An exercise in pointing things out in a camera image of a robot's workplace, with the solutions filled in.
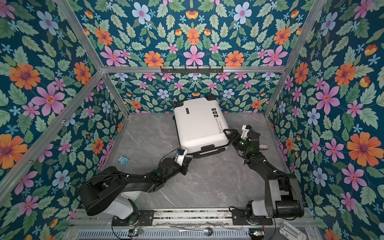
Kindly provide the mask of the black suitcase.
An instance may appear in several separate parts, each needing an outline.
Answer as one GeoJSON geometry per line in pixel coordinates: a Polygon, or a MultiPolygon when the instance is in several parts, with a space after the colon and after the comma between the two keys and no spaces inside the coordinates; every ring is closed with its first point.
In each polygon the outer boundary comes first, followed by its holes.
{"type": "Polygon", "coordinates": [[[180,147],[194,158],[221,153],[230,145],[229,126],[214,95],[175,102],[174,121],[180,147]]]}

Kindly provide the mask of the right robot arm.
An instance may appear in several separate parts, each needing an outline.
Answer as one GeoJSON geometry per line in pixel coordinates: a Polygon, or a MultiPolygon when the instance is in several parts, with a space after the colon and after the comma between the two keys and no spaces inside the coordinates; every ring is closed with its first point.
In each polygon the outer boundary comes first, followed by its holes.
{"type": "Polygon", "coordinates": [[[243,158],[244,165],[258,173],[265,183],[264,199],[247,203],[246,220],[256,224],[264,219],[292,221],[303,217],[305,208],[297,177],[278,170],[267,160],[263,152],[268,146],[260,143],[261,135],[250,125],[244,125],[241,133],[233,129],[225,129],[224,133],[243,158]]]}

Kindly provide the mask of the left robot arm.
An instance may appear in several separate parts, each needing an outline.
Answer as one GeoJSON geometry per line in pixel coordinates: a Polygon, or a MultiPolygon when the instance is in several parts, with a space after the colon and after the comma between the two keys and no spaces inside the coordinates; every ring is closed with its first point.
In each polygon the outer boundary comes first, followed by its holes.
{"type": "Polygon", "coordinates": [[[173,158],[162,158],[156,169],[144,175],[124,173],[114,166],[108,167],[83,182],[76,189],[76,194],[80,197],[88,216],[106,213],[113,204],[127,204],[131,207],[130,200],[118,201],[121,193],[156,192],[176,175],[185,176],[192,159],[193,156],[189,155],[187,150],[179,148],[173,158]]]}

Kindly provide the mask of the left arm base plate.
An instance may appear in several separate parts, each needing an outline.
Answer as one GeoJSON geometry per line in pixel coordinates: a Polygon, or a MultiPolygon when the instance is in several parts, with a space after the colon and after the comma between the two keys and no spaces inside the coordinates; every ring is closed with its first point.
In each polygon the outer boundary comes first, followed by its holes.
{"type": "Polygon", "coordinates": [[[138,210],[134,211],[124,220],[114,217],[112,221],[113,227],[146,227],[151,226],[154,220],[154,210],[138,210]]]}

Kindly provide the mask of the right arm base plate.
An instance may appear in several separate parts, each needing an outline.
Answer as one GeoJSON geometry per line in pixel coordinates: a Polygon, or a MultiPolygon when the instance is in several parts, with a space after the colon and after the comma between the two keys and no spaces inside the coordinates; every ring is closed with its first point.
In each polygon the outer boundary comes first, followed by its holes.
{"type": "Polygon", "coordinates": [[[230,207],[229,211],[235,226],[272,226],[274,224],[272,219],[266,216],[254,216],[250,210],[230,207]]]}

